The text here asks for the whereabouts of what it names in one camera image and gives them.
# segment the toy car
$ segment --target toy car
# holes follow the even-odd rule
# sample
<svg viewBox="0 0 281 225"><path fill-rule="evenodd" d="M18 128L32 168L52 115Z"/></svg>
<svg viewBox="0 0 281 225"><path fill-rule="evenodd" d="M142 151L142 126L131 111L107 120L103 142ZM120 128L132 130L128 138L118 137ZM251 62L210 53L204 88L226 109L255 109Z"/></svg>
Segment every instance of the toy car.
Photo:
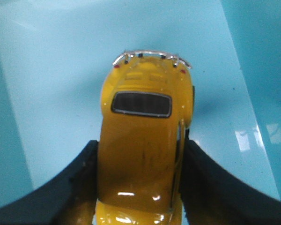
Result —
<svg viewBox="0 0 281 225"><path fill-rule="evenodd" d="M124 52L113 65L101 93L97 224L179 225L191 66L147 50Z"/></svg>

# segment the light blue surface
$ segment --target light blue surface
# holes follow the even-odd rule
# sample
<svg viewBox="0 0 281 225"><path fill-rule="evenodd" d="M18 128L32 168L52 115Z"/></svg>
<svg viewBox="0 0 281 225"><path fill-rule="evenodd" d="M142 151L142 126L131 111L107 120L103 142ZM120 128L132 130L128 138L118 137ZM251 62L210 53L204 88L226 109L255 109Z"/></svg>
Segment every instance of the light blue surface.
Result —
<svg viewBox="0 0 281 225"><path fill-rule="evenodd" d="M274 46L259 47L259 53L252 50L249 43L260 40L262 30L246 36L250 19L233 15L236 3L222 4L0 1L0 89L7 90L5 109L12 109L10 120L18 134L1 132L7 133L6 142L9 137L18 142L15 159L27 162L33 188L62 170L88 140L99 138L100 89L113 60L125 49L156 49L179 53L194 67L196 102L190 137L230 173L280 199L281 75L275 76L275 68L281 53ZM245 3L238 4L243 7L238 13L245 14ZM257 21L272 21L261 13L254 16ZM271 38L280 44L276 35ZM269 57L273 52L274 59ZM8 186L19 185L5 171L0 177L10 181Z"/></svg>

